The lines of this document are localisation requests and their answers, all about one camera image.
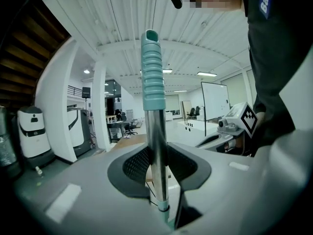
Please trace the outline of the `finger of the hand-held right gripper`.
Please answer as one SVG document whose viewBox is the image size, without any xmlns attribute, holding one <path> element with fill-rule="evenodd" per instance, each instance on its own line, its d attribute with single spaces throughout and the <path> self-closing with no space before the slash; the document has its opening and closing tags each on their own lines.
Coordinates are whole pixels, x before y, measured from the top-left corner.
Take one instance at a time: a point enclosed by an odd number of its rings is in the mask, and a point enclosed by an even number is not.
<svg viewBox="0 0 313 235">
<path fill-rule="evenodd" d="M 229 140 L 235 139 L 241 135 L 245 137 L 245 131 L 243 129 L 239 129 L 235 132 L 216 131 L 215 133 L 206 136 L 203 141 L 196 145 L 196 148 L 218 153 L 225 153 L 224 144 Z"/>
</svg>

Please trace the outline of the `person's right forearm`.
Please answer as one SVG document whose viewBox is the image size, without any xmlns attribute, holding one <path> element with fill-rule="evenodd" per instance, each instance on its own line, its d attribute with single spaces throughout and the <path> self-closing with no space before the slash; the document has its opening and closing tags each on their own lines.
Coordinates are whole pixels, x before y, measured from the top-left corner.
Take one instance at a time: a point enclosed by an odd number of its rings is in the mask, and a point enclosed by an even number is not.
<svg viewBox="0 0 313 235">
<path fill-rule="evenodd" d="M 258 122 L 256 124 L 256 130 L 253 137 L 255 141 L 259 141 L 265 132 L 265 112 L 258 112 L 256 116 L 258 118 Z"/>
</svg>

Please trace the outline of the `grey plastic-wrapped machine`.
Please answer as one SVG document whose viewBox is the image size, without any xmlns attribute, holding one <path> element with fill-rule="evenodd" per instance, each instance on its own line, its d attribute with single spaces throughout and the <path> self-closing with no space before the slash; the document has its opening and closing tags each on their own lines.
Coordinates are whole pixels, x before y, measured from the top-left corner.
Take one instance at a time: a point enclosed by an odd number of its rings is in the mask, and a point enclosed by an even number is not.
<svg viewBox="0 0 313 235">
<path fill-rule="evenodd" d="M 18 141 L 16 114 L 0 106 L 0 168 L 11 180 L 16 180 L 22 174 Z"/>
</svg>

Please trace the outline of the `black office chair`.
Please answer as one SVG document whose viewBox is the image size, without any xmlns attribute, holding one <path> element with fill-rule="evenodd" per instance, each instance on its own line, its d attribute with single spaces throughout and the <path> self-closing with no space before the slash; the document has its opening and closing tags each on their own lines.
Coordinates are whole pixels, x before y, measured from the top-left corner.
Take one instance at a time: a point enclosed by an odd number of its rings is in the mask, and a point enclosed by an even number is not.
<svg viewBox="0 0 313 235">
<path fill-rule="evenodd" d="M 136 128 L 136 126 L 134 125 L 134 120 L 127 120 L 127 117 L 125 114 L 122 114 L 122 121 L 123 121 L 123 126 L 124 126 L 124 130 L 125 130 L 125 134 L 124 135 L 137 135 L 138 132 L 134 131 L 134 129 Z"/>
</svg>

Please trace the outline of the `white service robot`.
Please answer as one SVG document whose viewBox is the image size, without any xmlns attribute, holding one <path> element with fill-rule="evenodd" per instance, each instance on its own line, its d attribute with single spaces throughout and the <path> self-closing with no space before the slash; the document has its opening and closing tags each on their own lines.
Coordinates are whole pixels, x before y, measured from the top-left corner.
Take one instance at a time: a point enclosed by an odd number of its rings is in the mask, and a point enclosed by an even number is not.
<svg viewBox="0 0 313 235">
<path fill-rule="evenodd" d="M 22 107 L 17 112 L 20 146 L 28 165 L 35 169 L 55 159 L 45 129 L 41 109 L 35 106 Z"/>
</svg>

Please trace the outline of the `teal broom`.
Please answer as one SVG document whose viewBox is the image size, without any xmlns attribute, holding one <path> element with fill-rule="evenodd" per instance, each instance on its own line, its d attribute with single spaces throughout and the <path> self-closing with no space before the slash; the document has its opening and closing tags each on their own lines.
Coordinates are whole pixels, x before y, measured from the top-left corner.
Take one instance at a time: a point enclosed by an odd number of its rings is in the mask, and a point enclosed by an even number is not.
<svg viewBox="0 0 313 235">
<path fill-rule="evenodd" d="M 142 34 L 140 53 L 143 110 L 157 215 L 160 226 L 172 232 L 173 228 L 168 222 L 170 203 L 162 55 L 159 37 L 154 30 L 148 29 Z"/>
</svg>

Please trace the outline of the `black desk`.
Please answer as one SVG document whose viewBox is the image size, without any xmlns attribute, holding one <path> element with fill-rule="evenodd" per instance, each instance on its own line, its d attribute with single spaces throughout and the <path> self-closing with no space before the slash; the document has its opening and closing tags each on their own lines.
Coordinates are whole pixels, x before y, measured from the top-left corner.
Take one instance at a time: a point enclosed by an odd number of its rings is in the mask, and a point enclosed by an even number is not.
<svg viewBox="0 0 313 235">
<path fill-rule="evenodd" d="M 123 121 L 118 121 L 114 123 L 108 123 L 107 124 L 108 128 L 108 135 L 109 135 L 109 141 L 117 143 L 120 141 L 122 138 L 124 138 L 126 135 L 124 126 L 123 126 Z"/>
</svg>

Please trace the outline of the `black speaker on stand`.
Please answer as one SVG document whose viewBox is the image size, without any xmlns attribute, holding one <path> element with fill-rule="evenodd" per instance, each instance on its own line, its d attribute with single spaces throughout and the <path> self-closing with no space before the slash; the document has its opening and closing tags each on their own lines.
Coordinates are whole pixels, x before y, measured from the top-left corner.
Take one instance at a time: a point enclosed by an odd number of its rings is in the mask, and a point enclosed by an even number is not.
<svg viewBox="0 0 313 235">
<path fill-rule="evenodd" d="M 85 101 L 85 109 L 89 110 L 91 108 L 91 88 L 82 87 L 82 99 Z"/>
</svg>

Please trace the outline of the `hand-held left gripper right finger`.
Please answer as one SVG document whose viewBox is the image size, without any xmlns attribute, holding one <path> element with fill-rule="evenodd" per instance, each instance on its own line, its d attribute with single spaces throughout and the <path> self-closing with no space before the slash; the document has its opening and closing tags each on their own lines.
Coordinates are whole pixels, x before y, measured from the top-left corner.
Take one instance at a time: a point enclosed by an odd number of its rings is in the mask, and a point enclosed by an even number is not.
<svg viewBox="0 0 313 235">
<path fill-rule="evenodd" d="M 199 217 L 175 235 L 313 235 L 313 130 L 295 130 L 254 157 L 171 143 L 202 158 L 211 174 L 185 192 Z"/>
</svg>

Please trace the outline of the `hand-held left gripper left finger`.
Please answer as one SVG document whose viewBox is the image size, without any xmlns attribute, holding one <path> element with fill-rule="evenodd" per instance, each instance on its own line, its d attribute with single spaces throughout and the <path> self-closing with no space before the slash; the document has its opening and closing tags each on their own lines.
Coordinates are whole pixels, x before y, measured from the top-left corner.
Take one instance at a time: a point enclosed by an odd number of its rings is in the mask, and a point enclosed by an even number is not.
<svg viewBox="0 0 313 235">
<path fill-rule="evenodd" d="M 145 147 L 135 144 L 84 158 L 20 200 L 42 234 L 169 235 L 171 228 L 148 198 L 128 197 L 109 180 L 114 160 Z"/>
</svg>

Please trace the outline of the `white counter with black faucet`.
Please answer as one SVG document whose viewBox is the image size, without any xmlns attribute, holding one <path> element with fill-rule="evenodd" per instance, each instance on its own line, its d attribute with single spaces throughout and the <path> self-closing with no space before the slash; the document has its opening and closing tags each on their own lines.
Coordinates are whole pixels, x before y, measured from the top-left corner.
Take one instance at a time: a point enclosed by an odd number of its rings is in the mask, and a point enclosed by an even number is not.
<svg viewBox="0 0 313 235">
<path fill-rule="evenodd" d="M 216 123 L 208 123 L 198 120 L 185 120 L 177 123 L 177 137 L 178 142 L 196 146 L 208 135 L 217 131 L 218 125 Z"/>
</svg>

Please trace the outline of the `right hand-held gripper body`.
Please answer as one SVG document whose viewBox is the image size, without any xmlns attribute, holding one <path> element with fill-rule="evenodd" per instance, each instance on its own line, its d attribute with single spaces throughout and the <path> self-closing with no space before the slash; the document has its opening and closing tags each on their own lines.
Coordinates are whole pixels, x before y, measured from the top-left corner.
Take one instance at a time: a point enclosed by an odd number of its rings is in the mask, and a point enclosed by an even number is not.
<svg viewBox="0 0 313 235">
<path fill-rule="evenodd" d="M 234 105 L 230 111 L 218 121 L 217 131 L 238 136 L 245 131 L 252 138 L 258 118 L 247 102 Z"/>
</svg>

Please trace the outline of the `wooden staircase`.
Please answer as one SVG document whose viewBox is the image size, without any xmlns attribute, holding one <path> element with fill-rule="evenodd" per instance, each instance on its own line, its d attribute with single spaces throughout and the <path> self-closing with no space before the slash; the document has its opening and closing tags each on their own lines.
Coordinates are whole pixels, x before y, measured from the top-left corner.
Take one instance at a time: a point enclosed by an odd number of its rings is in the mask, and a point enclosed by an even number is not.
<svg viewBox="0 0 313 235">
<path fill-rule="evenodd" d="M 0 106 L 32 105 L 43 71 L 69 38 L 42 0 L 27 0 L 0 40 Z"/>
</svg>

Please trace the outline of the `person's black clothing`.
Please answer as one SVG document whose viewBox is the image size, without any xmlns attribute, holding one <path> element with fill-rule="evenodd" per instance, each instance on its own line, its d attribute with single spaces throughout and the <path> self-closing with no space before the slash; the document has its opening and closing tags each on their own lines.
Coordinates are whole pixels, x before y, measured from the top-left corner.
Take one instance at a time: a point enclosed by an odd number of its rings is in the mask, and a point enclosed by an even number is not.
<svg viewBox="0 0 313 235">
<path fill-rule="evenodd" d="M 279 94 L 313 44 L 313 0 L 243 2 L 257 93 L 253 109 L 264 114 L 251 139 L 250 151 L 255 154 L 295 129 Z"/>
</svg>

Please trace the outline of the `person's right hand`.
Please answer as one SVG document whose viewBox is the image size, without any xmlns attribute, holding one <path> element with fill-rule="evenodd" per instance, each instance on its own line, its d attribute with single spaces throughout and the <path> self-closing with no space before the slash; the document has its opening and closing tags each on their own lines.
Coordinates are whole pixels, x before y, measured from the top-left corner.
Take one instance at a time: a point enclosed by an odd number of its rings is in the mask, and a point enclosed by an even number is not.
<svg viewBox="0 0 313 235">
<path fill-rule="evenodd" d="M 245 139 L 241 135 L 235 139 L 229 140 L 224 144 L 225 153 L 232 155 L 243 155 L 245 151 Z"/>
</svg>

